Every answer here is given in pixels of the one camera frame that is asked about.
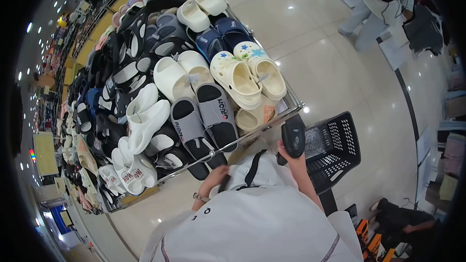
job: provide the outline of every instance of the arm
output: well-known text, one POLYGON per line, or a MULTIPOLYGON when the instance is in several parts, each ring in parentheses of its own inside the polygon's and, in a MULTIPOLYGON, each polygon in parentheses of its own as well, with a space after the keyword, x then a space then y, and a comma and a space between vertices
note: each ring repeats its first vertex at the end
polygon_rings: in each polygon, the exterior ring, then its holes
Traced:
POLYGON ((294 180, 298 184, 299 191, 309 197, 322 211, 323 207, 320 199, 312 185, 311 178, 306 170, 306 157, 302 154, 298 159, 291 158, 285 147, 283 147, 283 141, 278 141, 278 152, 288 161, 291 174, 294 180))
MULTIPOLYGON (((200 196, 209 197, 212 188, 222 183, 225 175, 228 174, 229 168, 226 165, 218 166, 210 172, 206 180, 202 183, 201 187, 198 190, 200 196)), ((198 211, 206 203, 200 200, 196 200, 192 205, 192 210, 198 211)))

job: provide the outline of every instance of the glossy floor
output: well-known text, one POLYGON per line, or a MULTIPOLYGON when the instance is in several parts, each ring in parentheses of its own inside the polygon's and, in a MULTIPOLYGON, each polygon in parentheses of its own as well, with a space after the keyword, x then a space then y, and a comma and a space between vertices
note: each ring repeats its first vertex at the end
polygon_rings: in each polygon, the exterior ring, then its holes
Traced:
MULTIPOLYGON (((353 47, 355 35, 345 38, 337 33, 351 10, 341 0, 228 2, 254 29, 294 92, 309 107, 309 113, 301 112, 306 125, 351 112, 362 162, 334 186, 338 209, 355 203, 359 217, 370 218, 370 205, 381 197, 400 206, 406 203, 403 198, 413 201, 416 142, 405 96, 376 42, 367 52, 358 53, 353 47)), ((413 59, 409 49, 405 53, 408 61, 400 71, 411 89, 419 133, 426 126, 435 132, 441 119, 448 61, 428 53, 413 59)), ((199 185, 184 173, 167 181, 160 193, 111 215, 137 256, 159 220, 190 209, 199 185)))

